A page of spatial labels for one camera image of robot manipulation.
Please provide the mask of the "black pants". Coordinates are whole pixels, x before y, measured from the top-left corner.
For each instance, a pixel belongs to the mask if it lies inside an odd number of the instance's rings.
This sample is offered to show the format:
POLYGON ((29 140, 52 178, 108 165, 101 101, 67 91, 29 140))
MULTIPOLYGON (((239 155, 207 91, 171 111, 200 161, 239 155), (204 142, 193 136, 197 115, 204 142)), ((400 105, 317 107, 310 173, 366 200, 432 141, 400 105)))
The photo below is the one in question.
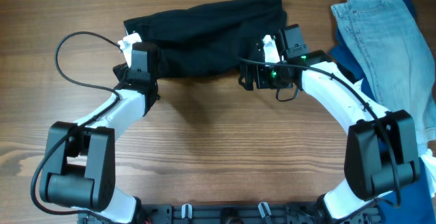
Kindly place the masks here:
POLYGON ((265 35, 285 27, 282 0, 232 0, 124 21, 127 34, 161 50, 158 78, 195 78, 238 67, 265 35))

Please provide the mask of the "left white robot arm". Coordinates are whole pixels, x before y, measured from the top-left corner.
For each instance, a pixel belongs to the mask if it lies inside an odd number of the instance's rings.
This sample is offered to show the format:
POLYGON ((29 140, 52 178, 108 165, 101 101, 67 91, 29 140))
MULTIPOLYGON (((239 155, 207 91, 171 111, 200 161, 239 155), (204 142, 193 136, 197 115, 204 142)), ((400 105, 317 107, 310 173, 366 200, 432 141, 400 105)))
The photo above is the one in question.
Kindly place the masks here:
POLYGON ((141 201, 116 187, 115 142, 160 98, 158 47, 138 33, 115 43, 126 62, 114 67, 119 83, 110 98, 72 123, 49 131, 43 159, 31 180, 33 204, 52 215, 77 215, 79 223, 148 223, 141 201))

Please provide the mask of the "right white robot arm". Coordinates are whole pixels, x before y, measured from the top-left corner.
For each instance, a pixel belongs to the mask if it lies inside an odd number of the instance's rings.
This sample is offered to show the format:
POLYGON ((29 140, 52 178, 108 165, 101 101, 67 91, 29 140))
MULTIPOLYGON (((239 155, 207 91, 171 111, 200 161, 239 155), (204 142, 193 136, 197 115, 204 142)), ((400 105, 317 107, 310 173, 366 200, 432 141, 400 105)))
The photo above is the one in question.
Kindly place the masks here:
POLYGON ((379 202, 401 205, 401 189, 420 179, 413 118, 391 112, 355 87, 322 50, 310 52, 298 25, 265 35, 240 59, 239 84, 294 88, 318 100, 347 134, 344 180, 311 207, 291 207, 314 223, 355 221, 379 202))

